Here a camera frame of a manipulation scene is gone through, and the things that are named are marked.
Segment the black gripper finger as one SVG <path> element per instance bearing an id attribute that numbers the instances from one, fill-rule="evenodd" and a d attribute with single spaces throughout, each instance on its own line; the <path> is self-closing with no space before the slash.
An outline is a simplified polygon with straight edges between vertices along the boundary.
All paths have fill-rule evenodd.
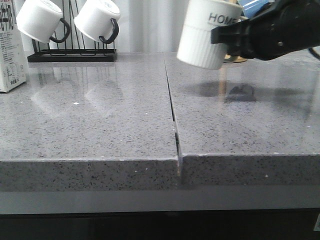
<path id="1" fill-rule="evenodd" d="M 227 54 L 242 58 L 252 57 L 250 44 L 250 21 L 243 20 L 226 26 L 218 26 L 211 30 L 211 44 L 224 44 Z"/>

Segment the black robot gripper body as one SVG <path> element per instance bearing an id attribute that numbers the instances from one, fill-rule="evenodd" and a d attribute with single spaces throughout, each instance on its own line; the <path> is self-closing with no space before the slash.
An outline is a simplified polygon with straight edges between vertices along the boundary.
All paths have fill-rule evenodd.
<path id="1" fill-rule="evenodd" d="M 318 0 L 276 0 L 266 4 L 250 19 L 249 43 L 254 57 L 268 61 L 288 53 L 320 45 L 320 2 Z"/>

